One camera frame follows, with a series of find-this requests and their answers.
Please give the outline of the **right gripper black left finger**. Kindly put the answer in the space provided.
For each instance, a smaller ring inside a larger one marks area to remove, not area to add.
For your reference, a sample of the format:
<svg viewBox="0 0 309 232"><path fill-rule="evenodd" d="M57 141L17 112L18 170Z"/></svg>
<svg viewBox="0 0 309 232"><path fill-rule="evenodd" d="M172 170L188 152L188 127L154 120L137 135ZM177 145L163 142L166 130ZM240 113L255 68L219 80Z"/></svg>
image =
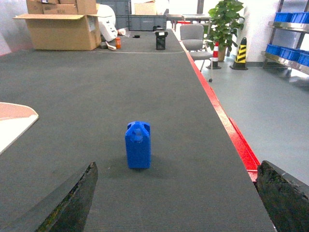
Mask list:
<svg viewBox="0 0 309 232"><path fill-rule="evenodd" d="M1 231L82 232L97 180L98 168L95 162L91 162Z"/></svg>

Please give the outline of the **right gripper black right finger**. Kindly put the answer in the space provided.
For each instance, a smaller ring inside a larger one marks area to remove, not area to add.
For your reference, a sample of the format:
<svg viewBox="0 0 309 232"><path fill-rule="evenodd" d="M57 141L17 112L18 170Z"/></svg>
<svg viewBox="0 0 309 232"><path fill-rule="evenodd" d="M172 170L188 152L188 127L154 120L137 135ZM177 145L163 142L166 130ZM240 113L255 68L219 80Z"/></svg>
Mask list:
<svg viewBox="0 0 309 232"><path fill-rule="evenodd" d="M256 189L278 232L309 230L309 186L273 163L258 166Z"/></svg>

